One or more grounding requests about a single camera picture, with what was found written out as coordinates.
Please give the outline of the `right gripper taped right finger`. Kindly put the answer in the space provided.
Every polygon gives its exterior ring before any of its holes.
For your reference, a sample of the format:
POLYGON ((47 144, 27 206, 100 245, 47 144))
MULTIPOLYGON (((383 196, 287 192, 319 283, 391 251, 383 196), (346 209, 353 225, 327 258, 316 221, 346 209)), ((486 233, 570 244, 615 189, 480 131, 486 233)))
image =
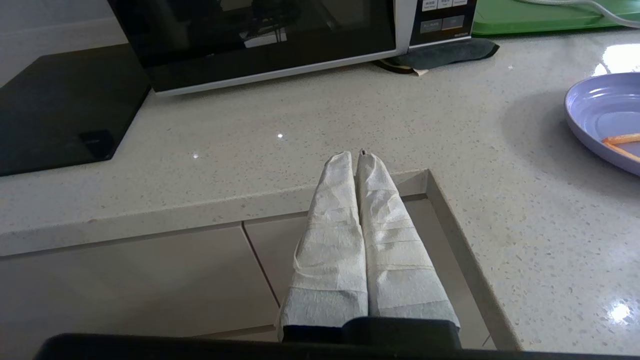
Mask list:
POLYGON ((361 152, 356 169, 359 221, 372 317, 460 321, 382 160, 361 152))

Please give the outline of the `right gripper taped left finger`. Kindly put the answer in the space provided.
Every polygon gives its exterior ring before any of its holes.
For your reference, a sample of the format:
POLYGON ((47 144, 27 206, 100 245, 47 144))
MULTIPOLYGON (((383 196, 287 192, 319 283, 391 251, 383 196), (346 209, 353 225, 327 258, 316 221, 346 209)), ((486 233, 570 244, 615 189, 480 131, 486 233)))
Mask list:
POLYGON ((279 328, 340 328, 369 312, 366 254, 350 152, 327 160, 279 310, 279 328))

